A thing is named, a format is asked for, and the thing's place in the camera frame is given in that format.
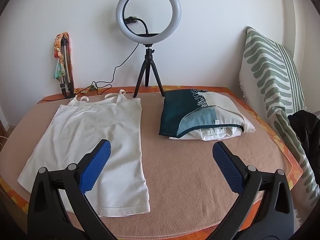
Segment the black clothing pile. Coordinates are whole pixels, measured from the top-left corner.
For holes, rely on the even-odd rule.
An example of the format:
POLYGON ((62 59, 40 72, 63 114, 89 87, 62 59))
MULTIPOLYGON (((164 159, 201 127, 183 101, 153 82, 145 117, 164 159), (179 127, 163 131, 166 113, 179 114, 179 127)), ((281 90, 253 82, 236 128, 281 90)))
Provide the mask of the black clothing pile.
POLYGON ((315 176, 319 177, 319 118, 313 113, 300 110, 289 115, 288 119, 315 176))

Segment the beige pink blanket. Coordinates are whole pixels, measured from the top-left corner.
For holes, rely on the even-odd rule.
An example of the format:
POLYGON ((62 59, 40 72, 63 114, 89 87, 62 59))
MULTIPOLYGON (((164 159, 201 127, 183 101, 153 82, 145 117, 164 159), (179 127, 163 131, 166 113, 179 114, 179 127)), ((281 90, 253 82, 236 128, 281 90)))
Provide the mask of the beige pink blanket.
MULTIPOLYGON (((159 135, 163 97, 140 94, 142 102, 142 163, 149 188, 149 213, 104 218, 114 235, 123 239, 166 239, 191 235, 220 222, 236 200, 213 159, 212 141, 171 140, 159 135)), ((24 201, 30 194, 17 179, 60 105, 35 105, 20 121, 1 151, 1 177, 24 201)))

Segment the folded white garment stack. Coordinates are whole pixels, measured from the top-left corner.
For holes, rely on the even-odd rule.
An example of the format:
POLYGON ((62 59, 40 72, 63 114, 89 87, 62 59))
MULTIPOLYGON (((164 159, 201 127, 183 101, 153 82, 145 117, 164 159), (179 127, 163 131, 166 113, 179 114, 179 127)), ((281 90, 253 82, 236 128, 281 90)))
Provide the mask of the folded white garment stack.
POLYGON ((179 122, 173 140, 225 140, 242 133, 253 133, 255 127, 227 96, 191 89, 197 108, 179 122))

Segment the folded teal patterned garment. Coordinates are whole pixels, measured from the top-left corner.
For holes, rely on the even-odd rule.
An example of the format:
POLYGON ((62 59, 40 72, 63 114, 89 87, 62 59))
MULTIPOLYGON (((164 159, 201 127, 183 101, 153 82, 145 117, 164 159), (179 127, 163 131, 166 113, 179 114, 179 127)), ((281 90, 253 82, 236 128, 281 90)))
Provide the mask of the folded teal patterned garment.
POLYGON ((159 135, 181 140, 223 140, 255 128, 233 101, 222 94, 199 89, 164 93, 159 135))

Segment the green striped white pillow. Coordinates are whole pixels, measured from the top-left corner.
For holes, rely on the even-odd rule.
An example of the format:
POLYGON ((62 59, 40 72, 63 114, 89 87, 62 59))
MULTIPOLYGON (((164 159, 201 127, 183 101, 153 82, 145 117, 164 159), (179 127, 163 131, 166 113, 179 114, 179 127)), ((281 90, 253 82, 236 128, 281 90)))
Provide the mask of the green striped white pillow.
POLYGON ((276 132, 302 168, 293 197, 300 209, 312 210, 319 200, 319 185, 289 122, 289 115, 305 109, 302 85, 290 51, 246 27, 239 83, 247 103, 276 132))

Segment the colourful floral scarf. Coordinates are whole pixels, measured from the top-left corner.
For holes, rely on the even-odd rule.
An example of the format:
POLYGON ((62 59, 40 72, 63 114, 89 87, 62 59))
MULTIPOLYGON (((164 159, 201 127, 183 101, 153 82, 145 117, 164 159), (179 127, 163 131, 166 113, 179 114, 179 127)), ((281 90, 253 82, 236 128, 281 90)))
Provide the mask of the colourful floral scarf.
POLYGON ((74 85, 74 79, 73 79, 73 66, 72 66, 72 50, 71 50, 71 39, 68 32, 60 33, 56 36, 54 41, 54 57, 57 59, 56 67, 54 70, 54 78, 57 80, 60 80, 61 77, 66 75, 64 62, 63 62, 63 54, 62 54, 62 48, 61 48, 61 39, 65 36, 68 40, 67 44, 67 53, 68 53, 68 68, 69 68, 69 74, 71 77, 71 81, 74 85))

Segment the black mini tripod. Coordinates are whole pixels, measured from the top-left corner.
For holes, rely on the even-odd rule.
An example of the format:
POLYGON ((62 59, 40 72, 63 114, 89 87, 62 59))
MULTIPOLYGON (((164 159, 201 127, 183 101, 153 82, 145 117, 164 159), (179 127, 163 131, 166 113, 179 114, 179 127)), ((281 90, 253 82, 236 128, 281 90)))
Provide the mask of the black mini tripod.
POLYGON ((162 86, 162 83, 161 83, 161 80, 159 77, 159 73, 158 73, 156 64, 153 60, 153 53, 155 52, 155 50, 152 49, 151 44, 146 44, 145 47, 146 47, 146 50, 145 50, 144 61, 143 61, 142 67, 139 72, 139 76, 137 79, 137 83, 136 83, 135 91, 133 93, 133 97, 134 98, 137 97, 143 77, 145 77, 145 87, 149 87, 150 70, 153 71, 153 74, 155 76, 159 91, 160 91, 161 95, 164 96, 164 89, 163 89, 163 86, 162 86))

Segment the wall power outlet plug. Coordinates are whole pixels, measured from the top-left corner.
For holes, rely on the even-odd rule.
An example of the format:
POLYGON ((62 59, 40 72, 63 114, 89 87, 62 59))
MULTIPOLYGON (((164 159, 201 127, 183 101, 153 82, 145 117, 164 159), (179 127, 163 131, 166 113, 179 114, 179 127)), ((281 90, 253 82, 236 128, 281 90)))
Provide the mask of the wall power outlet plug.
POLYGON ((125 24, 133 24, 136 23, 138 20, 136 17, 130 16, 124 19, 125 24))

